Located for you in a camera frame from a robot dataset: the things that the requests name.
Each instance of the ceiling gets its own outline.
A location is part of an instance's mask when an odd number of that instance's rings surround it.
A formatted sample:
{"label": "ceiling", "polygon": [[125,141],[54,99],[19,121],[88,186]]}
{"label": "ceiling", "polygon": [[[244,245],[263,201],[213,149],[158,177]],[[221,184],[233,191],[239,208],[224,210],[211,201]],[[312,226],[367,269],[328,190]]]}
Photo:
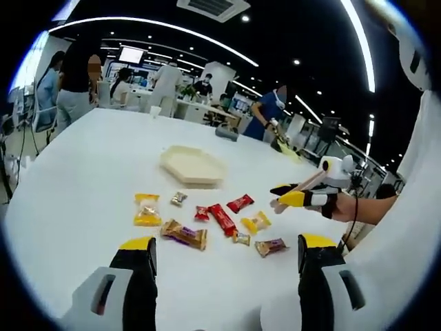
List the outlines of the ceiling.
{"label": "ceiling", "polygon": [[[149,44],[127,41],[123,44],[145,49],[151,46],[150,51],[169,56],[182,54],[181,59],[200,66],[206,62],[200,57],[225,64],[230,62],[239,76],[237,81],[255,87],[261,94],[286,83],[289,111],[302,112],[303,116],[314,121],[295,100],[296,94],[320,117],[335,111],[333,116],[341,117],[343,126],[350,131],[350,142],[362,150],[368,142],[369,115],[374,114],[376,127],[370,155],[382,165],[388,163],[389,169],[394,171],[400,160],[398,155],[406,152],[419,109],[420,93],[402,73],[396,40],[359,1],[352,2],[370,47],[375,93],[368,90],[360,43],[339,0],[249,0],[251,8],[244,12],[250,18],[247,23],[241,21],[240,15],[219,23],[176,7],[176,0],[82,0],[68,20],[138,17],[160,21],[224,43],[255,61],[258,67],[202,38],[150,23],[94,21],[57,30],[53,34],[75,38],[93,29],[105,39],[143,41]],[[109,47],[119,47],[119,42],[105,41]],[[293,64],[294,59],[300,61],[299,66]],[[184,63],[179,66],[192,68]]]}

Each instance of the candy wrapper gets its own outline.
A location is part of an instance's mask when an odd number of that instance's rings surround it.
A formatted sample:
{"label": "candy wrapper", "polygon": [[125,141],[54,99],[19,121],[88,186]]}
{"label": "candy wrapper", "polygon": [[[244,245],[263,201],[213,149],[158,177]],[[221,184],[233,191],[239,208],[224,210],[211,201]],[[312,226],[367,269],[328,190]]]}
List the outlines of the candy wrapper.
{"label": "candy wrapper", "polygon": [[184,245],[204,250],[207,245],[207,231],[193,231],[179,224],[174,219],[166,222],[161,228],[161,236],[173,239]]}
{"label": "candy wrapper", "polygon": [[231,237],[235,231],[237,231],[232,219],[227,215],[227,213],[222,209],[220,204],[211,205],[208,207],[208,211],[214,216],[214,218],[219,223],[225,236]]}
{"label": "candy wrapper", "polygon": [[242,224],[249,230],[252,235],[258,231],[268,228],[271,225],[268,217],[263,212],[258,212],[250,219],[241,219]]}
{"label": "candy wrapper", "polygon": [[229,209],[232,210],[233,213],[237,214],[240,212],[243,208],[247,207],[248,205],[251,205],[254,203],[254,200],[251,199],[251,197],[246,194],[243,197],[236,199],[234,201],[231,201],[227,203],[227,206]]}
{"label": "candy wrapper", "polygon": [[161,217],[158,211],[159,196],[155,194],[135,194],[135,202],[138,212],[134,218],[134,225],[158,226],[161,225]]}
{"label": "candy wrapper", "polygon": [[172,205],[177,205],[178,207],[182,207],[182,202],[184,202],[184,200],[186,200],[187,195],[183,194],[181,192],[177,192],[174,197],[172,198],[172,200],[170,200],[170,203]]}
{"label": "candy wrapper", "polygon": [[238,231],[235,231],[235,233],[233,234],[233,242],[243,243],[249,246],[249,243],[251,242],[251,236],[249,234],[243,234]]}
{"label": "candy wrapper", "polygon": [[257,251],[262,257],[266,257],[269,254],[288,249],[282,239],[256,241],[254,245],[256,246]]}
{"label": "candy wrapper", "polygon": [[196,221],[209,221],[208,216],[208,208],[207,207],[200,207],[199,205],[196,206],[196,215],[194,215],[194,219]]}

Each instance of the woman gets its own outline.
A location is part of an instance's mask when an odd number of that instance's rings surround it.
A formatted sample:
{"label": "woman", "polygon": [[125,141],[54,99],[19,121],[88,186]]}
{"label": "woman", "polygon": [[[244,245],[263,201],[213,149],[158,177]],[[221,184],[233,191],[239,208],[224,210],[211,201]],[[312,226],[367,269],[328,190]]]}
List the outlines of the woman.
{"label": "woman", "polygon": [[255,138],[257,140],[263,140],[265,130],[277,130],[281,134],[280,126],[275,128],[271,123],[271,119],[279,121],[283,116],[283,110],[287,100],[287,87],[282,86],[278,90],[272,90],[270,93],[265,94],[256,102],[251,110],[254,114],[253,119],[249,122],[249,125],[244,131],[244,135]]}
{"label": "woman", "polygon": [[[40,110],[53,108],[57,104],[59,91],[59,73],[63,63],[64,52],[58,51],[49,62],[49,66],[37,84],[37,100]],[[40,124],[51,124],[55,120],[57,109],[40,113]]]}
{"label": "woman", "polygon": [[127,83],[132,76],[129,68],[121,68],[118,72],[118,78],[110,89],[110,98],[112,103],[125,105],[127,103],[130,85]]}
{"label": "woman", "polygon": [[96,101],[96,81],[101,75],[98,54],[101,40],[87,34],[68,48],[61,66],[61,90],[57,99],[57,128],[61,132],[87,114],[93,105],[89,102],[89,80],[92,83],[92,103]]}

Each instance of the plastic tray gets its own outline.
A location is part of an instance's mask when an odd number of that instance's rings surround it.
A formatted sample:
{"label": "plastic tray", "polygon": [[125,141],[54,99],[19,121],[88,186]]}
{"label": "plastic tray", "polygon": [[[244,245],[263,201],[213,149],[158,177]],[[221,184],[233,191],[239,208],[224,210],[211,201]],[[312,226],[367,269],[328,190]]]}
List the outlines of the plastic tray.
{"label": "plastic tray", "polygon": [[170,146],[161,165],[184,184],[217,185],[227,173],[225,164],[198,148]]}

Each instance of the screen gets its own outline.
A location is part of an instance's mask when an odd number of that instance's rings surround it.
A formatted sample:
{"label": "screen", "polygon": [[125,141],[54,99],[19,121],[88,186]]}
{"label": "screen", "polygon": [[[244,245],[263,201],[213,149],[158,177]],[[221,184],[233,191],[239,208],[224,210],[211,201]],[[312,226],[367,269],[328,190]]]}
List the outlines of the screen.
{"label": "screen", "polygon": [[123,47],[123,50],[121,51],[121,55],[119,56],[119,61],[139,64],[142,56],[143,56],[142,50],[137,50],[136,48]]}

